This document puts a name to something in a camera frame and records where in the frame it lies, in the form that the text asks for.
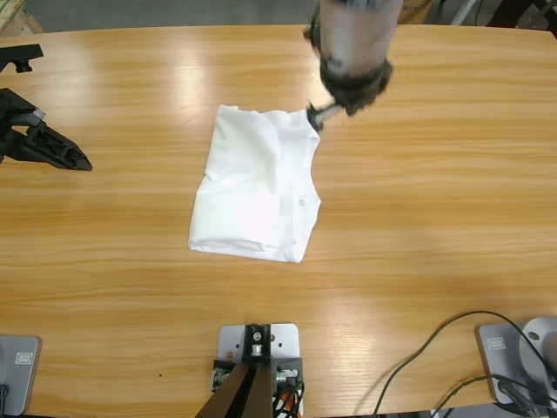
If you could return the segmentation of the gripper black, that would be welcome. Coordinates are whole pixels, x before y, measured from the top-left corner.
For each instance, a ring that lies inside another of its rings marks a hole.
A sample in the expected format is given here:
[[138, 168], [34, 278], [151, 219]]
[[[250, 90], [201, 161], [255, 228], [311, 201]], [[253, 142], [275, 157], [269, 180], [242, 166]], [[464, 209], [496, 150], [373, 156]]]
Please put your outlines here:
[[42, 111], [7, 88], [1, 90], [1, 161], [5, 158], [65, 170], [93, 169], [76, 143], [51, 129]]
[[320, 62], [320, 79], [323, 86], [331, 94], [333, 103], [317, 108], [311, 102], [306, 104], [308, 123], [315, 131], [322, 131], [324, 122], [344, 110], [348, 116], [371, 105], [388, 86], [393, 67], [388, 60], [363, 76], [337, 76], [329, 69], [329, 64]]

